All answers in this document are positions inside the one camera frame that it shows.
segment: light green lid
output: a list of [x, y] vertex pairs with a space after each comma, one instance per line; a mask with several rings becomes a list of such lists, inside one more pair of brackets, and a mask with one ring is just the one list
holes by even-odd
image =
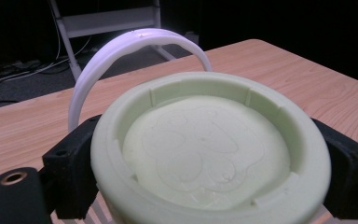
[[307, 114], [232, 75], [161, 77], [103, 113], [91, 165], [108, 205], [132, 223], [305, 223], [330, 159]]

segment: bucket handle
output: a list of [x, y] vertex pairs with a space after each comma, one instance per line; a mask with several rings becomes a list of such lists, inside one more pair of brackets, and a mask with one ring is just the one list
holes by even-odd
[[139, 29], [119, 35], [104, 45], [88, 62], [78, 78], [68, 114], [68, 130], [78, 126], [81, 108], [94, 84], [118, 58], [133, 53], [148, 45], [176, 44], [196, 55], [205, 71], [212, 71], [205, 52], [183, 36], [159, 28]]

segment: dark background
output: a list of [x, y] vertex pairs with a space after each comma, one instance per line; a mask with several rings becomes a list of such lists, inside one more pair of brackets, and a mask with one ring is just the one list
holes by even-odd
[[[58, 0], [63, 16], [150, 2]], [[358, 79], [358, 0], [160, 0], [160, 4], [162, 28], [182, 35], [196, 32], [204, 50], [257, 38]], [[74, 51], [85, 39], [71, 39]], [[0, 0], [0, 64], [52, 61], [57, 43], [46, 0]]]

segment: table top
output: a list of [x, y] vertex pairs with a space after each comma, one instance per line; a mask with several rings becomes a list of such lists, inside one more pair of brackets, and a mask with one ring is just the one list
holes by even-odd
[[[358, 80], [261, 40], [251, 39], [206, 51], [213, 70], [247, 77], [279, 91], [310, 117], [358, 142]], [[104, 110], [120, 94], [152, 78], [202, 71], [195, 56], [146, 67], [97, 82], [82, 109], [80, 122]], [[0, 107], [0, 174], [31, 166], [67, 135], [73, 89]]]

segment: bucket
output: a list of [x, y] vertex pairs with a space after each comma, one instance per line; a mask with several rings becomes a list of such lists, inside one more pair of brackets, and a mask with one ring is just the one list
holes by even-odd
[[[78, 81], [104, 73], [93, 63]], [[83, 80], [70, 113], [79, 114], [95, 83]], [[307, 223], [331, 172], [324, 139], [301, 108], [260, 83], [212, 71], [167, 75], [118, 97], [94, 131], [91, 166], [117, 224]]]

